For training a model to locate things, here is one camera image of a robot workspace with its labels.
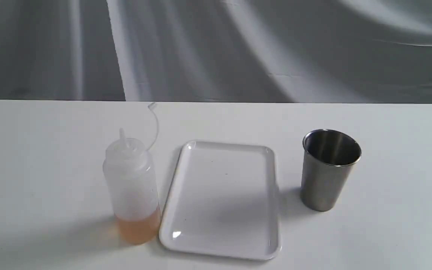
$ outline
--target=plastic tray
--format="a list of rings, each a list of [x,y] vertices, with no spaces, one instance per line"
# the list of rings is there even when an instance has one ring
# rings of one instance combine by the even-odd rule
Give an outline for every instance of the plastic tray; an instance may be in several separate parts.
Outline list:
[[[186,143],[159,231],[168,249],[269,260],[281,249],[274,152],[263,146]]]

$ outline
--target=bottle nozzle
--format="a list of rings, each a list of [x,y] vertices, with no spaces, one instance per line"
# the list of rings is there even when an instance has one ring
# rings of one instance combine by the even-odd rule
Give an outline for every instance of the bottle nozzle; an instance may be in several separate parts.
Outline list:
[[[122,143],[122,145],[124,145],[124,148],[129,148],[128,141],[126,140],[125,136],[125,130],[123,128],[120,128],[120,142]]]

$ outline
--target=plastic squeeze bottle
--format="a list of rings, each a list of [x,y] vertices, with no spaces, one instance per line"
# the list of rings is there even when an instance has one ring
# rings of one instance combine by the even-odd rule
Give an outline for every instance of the plastic squeeze bottle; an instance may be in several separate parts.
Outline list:
[[[120,129],[119,140],[106,149],[103,173],[122,239],[139,245],[155,237],[161,212],[153,159],[144,144]]]

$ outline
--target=stainless steel cup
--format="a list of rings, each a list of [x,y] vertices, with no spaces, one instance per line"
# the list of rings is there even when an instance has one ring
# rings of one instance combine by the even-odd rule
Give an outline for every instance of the stainless steel cup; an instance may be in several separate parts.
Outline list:
[[[336,130],[313,130],[303,138],[301,200],[316,211],[334,207],[348,175],[361,157],[350,136]]]

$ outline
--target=white table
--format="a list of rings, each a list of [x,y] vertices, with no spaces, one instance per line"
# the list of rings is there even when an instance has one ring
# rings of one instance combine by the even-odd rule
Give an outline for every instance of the white table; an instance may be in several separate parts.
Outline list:
[[[0,100],[0,269],[432,269],[432,105],[159,103],[151,149],[161,204],[192,139],[266,145],[283,249],[268,262],[120,243],[101,164],[118,128],[148,144],[147,103]],[[301,139],[332,128],[363,155],[336,207],[305,208]]]

